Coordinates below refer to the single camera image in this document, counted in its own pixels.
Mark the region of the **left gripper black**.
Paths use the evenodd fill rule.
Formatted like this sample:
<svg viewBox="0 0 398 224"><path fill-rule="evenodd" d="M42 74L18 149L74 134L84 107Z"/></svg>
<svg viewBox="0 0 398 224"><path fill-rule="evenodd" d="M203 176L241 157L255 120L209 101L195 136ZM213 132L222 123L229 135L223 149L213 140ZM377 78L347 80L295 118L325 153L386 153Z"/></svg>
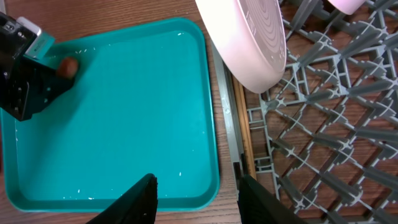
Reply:
<svg viewBox="0 0 398 224"><path fill-rule="evenodd" d="M25 54L35 34L16 20L1 13L1 108L25 121L68 91L74 79L58 77L56 69Z"/></svg>

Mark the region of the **carrot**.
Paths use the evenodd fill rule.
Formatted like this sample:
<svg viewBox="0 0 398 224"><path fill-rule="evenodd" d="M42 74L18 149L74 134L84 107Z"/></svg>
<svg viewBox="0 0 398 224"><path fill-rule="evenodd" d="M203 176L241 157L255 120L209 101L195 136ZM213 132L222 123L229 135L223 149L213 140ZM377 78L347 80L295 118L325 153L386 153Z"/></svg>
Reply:
<svg viewBox="0 0 398 224"><path fill-rule="evenodd" d="M73 79L79 69L78 60L73 57L64 58L57 68L58 77Z"/></svg>

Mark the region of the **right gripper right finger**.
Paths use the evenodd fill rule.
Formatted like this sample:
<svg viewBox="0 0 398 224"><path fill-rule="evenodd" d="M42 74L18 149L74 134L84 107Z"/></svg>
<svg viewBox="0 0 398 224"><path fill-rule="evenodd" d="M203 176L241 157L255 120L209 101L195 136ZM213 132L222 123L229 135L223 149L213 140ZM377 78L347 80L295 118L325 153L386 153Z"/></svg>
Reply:
<svg viewBox="0 0 398 224"><path fill-rule="evenodd" d="M239 181L238 207L242 224L307 224L250 175Z"/></svg>

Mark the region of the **small pink bowl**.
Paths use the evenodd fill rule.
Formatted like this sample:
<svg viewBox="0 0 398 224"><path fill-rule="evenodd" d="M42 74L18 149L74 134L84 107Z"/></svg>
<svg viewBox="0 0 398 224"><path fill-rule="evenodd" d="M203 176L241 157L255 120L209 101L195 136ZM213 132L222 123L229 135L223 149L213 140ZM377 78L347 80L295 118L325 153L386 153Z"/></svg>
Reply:
<svg viewBox="0 0 398 224"><path fill-rule="evenodd" d="M346 15L352 15L366 0L328 0L328 2Z"/></svg>

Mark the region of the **wooden chopstick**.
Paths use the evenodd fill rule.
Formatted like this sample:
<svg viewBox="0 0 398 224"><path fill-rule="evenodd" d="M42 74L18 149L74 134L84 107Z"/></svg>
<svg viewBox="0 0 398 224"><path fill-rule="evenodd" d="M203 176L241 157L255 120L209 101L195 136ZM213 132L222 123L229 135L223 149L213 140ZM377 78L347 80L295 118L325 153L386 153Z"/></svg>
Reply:
<svg viewBox="0 0 398 224"><path fill-rule="evenodd" d="M254 153L252 149L246 100L244 97L244 88L235 77L233 77L233 89L238 111L239 125L241 128L241 135L243 139L243 149L247 171L248 174L256 180L256 166L254 163Z"/></svg>

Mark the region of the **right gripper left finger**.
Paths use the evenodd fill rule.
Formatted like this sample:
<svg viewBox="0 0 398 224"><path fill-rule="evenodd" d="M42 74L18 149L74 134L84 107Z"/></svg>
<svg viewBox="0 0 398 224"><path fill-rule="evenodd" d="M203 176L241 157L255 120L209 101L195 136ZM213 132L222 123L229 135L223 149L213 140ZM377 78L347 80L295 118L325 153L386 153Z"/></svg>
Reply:
<svg viewBox="0 0 398 224"><path fill-rule="evenodd" d="M157 186L155 175L146 174L87 224L154 224L158 206Z"/></svg>

